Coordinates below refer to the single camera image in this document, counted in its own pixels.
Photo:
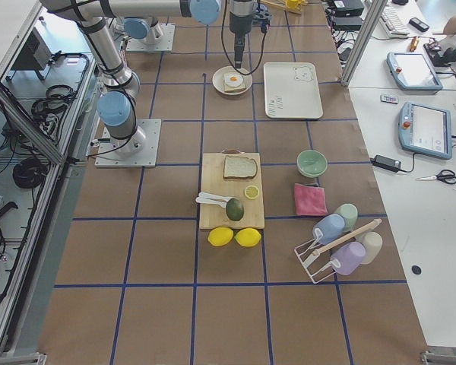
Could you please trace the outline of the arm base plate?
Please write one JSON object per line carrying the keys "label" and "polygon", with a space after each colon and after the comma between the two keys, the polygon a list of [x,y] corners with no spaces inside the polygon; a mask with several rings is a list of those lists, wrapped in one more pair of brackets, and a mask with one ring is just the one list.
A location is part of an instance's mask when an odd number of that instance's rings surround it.
{"label": "arm base plate", "polygon": [[160,119],[138,119],[137,131],[129,142],[111,139],[103,128],[102,138],[109,141],[99,145],[94,162],[98,168],[155,167],[160,140]]}
{"label": "arm base plate", "polygon": [[157,23],[144,39],[131,38],[126,50],[128,52],[171,52],[175,35],[175,24]]}

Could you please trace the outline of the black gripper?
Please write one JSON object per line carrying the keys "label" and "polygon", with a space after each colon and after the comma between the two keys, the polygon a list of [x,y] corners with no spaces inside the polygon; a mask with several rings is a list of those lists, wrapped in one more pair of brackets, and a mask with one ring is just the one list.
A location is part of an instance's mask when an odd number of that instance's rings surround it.
{"label": "black gripper", "polygon": [[245,36],[252,30],[257,2],[254,0],[228,1],[230,31],[234,38],[234,68],[242,67]]}

